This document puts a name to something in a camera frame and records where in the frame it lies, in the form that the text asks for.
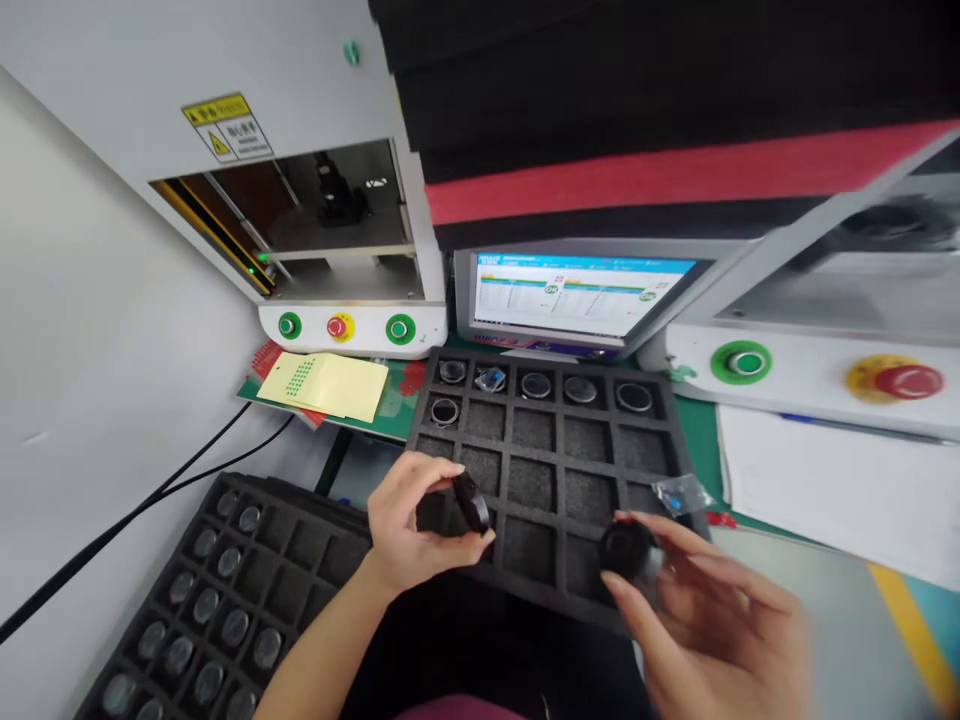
warning label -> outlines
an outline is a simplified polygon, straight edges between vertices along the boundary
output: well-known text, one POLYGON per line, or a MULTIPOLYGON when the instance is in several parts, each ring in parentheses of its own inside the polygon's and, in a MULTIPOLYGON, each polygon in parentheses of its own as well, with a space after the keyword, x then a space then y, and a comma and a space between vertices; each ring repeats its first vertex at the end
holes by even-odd
POLYGON ((184 105, 181 110, 220 163, 273 155, 267 136, 239 93, 184 105))

hand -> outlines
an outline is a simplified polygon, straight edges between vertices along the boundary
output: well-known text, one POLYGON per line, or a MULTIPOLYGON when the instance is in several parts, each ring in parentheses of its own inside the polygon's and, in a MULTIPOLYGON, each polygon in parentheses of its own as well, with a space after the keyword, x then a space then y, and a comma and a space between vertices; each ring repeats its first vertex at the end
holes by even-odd
POLYGON ((800 720, 810 716, 808 633, 800 602, 664 517, 646 525, 667 553, 662 612, 619 575, 602 573, 643 650, 647 690, 664 720, 800 720))
POLYGON ((471 532, 459 538, 417 531, 417 505, 423 496, 450 487, 451 478, 463 470, 463 465, 443 458, 405 452, 370 496, 373 549, 367 560, 376 566, 391 599, 444 570, 476 565, 496 538, 492 529, 483 537, 471 532))

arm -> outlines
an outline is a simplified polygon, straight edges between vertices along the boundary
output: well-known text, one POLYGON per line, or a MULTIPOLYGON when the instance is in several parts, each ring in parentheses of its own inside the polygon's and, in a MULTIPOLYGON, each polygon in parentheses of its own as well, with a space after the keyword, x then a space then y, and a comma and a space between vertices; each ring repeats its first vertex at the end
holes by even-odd
POLYGON ((290 650, 254 720, 334 720, 390 603, 404 590, 455 567, 473 565, 494 540, 417 532, 423 496, 450 486, 462 465, 404 453, 368 503, 373 549, 290 650))

white wall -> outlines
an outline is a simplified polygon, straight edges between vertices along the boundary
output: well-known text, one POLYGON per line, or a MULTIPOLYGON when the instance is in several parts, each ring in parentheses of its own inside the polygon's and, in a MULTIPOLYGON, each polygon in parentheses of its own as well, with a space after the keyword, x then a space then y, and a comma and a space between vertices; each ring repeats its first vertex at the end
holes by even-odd
MULTIPOLYGON (((6 618, 240 408, 265 338, 253 304, 2 69, 0 145, 6 618)), ((252 407, 197 471, 285 417, 252 407)), ((244 468, 315 482, 330 430, 296 420, 244 468)), ((0 646, 0 715, 72 717, 208 482, 145 513, 0 646)))

black foam tray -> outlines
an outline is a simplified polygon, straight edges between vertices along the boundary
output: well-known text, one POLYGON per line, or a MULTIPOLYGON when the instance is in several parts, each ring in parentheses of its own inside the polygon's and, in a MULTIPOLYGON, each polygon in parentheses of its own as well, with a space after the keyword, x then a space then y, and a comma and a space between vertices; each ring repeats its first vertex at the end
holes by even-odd
MULTIPOLYGON (((693 471, 673 391, 660 375, 593 365, 528 360, 435 348, 417 403, 408 450, 463 463, 480 486, 497 540, 479 565, 464 570, 482 582, 563 614, 624 632, 600 581, 596 542, 616 509, 669 516, 650 484, 693 471), (467 365, 463 382, 442 382, 439 364, 467 365), (490 367, 507 373, 503 389, 482 391, 474 379, 490 367), (520 380, 539 372, 553 390, 526 399, 520 380), (597 398, 569 401, 565 378, 589 378, 597 398), (653 407, 622 410, 620 383, 650 391, 653 407), (440 427, 430 407, 440 397, 460 407, 455 423, 440 427)), ((451 492, 429 495, 417 509, 418 526, 442 535, 467 528, 451 492)), ((680 521, 709 539, 704 513, 680 521)))
POLYGON ((259 701, 300 633, 353 575, 369 548, 363 513, 282 481, 220 475, 76 717, 135 720, 143 706, 156 699, 163 706, 164 720, 223 720, 235 693, 249 691, 259 701), (228 492, 236 493, 238 502, 223 517, 217 503, 228 492), (243 532, 238 521, 249 506, 260 509, 260 521, 252 532, 243 532), (217 542, 208 557, 200 558, 194 543, 208 528, 217 533, 217 542), (231 547, 240 549, 242 559, 238 569, 224 578, 217 563, 231 547), (170 586, 182 572, 191 573, 195 582, 183 602, 172 603, 170 586), (206 588, 219 594, 219 603, 213 616, 201 624, 193 613, 206 588), (232 648, 221 631, 234 608, 245 611, 250 624, 242 642, 232 648), (144 630, 156 621, 164 624, 166 636, 159 652, 145 660, 138 644, 144 630), (260 633, 270 628, 280 633, 282 646, 276 662, 263 670, 254 663, 253 653, 260 633), (164 661, 178 637, 189 638, 194 650, 186 670, 171 677, 164 661), (223 668, 223 682, 216 696, 201 705, 195 695, 197 675, 210 661, 223 668), (104 690, 118 674, 132 680, 136 690, 125 712, 110 715, 103 706, 104 690))

